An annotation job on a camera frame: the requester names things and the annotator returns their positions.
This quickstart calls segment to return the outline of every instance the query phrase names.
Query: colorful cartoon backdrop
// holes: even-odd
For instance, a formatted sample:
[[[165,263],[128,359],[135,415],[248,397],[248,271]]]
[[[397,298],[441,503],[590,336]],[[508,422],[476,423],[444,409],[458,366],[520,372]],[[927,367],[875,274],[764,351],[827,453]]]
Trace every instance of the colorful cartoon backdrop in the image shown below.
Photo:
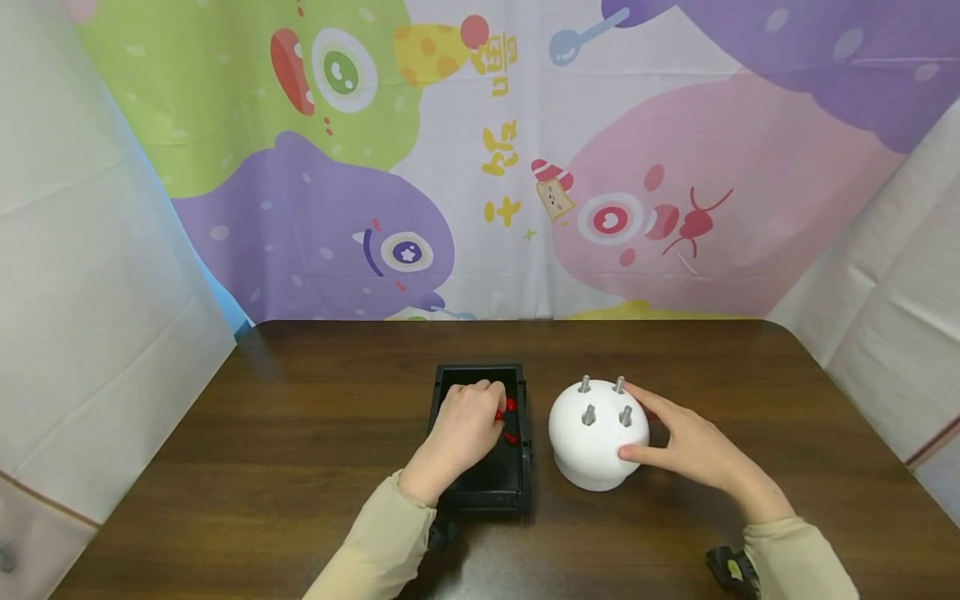
[[[255,322],[763,316],[960,95],[953,0],[65,0]]]

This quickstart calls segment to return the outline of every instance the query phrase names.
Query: wooden table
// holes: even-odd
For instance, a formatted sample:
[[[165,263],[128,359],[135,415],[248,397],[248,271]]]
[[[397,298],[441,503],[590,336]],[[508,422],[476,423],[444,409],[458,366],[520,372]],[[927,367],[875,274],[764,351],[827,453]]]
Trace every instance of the wooden table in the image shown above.
[[[55,598],[300,598],[417,448],[448,362],[522,363],[534,515],[466,523],[402,598],[727,597],[704,566],[741,540],[720,493],[653,468],[590,493],[557,471],[547,415],[584,373],[624,374],[716,422],[821,527],[864,598],[960,590],[957,529],[775,324],[273,322],[244,338]]]

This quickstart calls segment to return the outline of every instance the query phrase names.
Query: black tray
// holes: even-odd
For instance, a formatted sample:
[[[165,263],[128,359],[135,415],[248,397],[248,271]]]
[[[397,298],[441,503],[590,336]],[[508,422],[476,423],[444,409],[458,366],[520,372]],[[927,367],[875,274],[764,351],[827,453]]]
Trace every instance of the black tray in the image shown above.
[[[507,397],[516,400],[516,412],[504,415],[504,431],[517,444],[502,438],[483,460],[462,474],[442,496],[438,508],[449,513],[529,515],[533,504],[531,468],[533,442],[527,423],[527,382],[520,365],[440,365],[433,387],[430,425],[433,429],[440,405],[450,386],[481,379],[502,381]]]

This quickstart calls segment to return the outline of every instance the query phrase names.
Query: cartoon ice cream cone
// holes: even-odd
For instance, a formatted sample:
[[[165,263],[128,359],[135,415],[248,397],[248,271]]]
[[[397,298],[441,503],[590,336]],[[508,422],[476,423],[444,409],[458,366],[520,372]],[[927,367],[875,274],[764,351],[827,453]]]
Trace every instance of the cartoon ice cream cone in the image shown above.
[[[490,27],[479,14],[468,16],[459,29],[433,23],[397,27],[396,63],[410,86],[423,89],[459,71],[489,36]]]

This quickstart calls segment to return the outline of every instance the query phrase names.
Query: right hand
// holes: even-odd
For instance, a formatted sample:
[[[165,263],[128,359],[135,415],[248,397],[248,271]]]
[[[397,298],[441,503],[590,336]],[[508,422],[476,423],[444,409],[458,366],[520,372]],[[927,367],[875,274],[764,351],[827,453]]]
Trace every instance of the right hand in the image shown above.
[[[733,496],[748,522],[772,522],[794,516],[780,487],[736,447],[717,426],[665,397],[627,383],[624,389],[657,415],[670,431],[666,448],[625,445],[625,461],[652,465],[680,474]]]

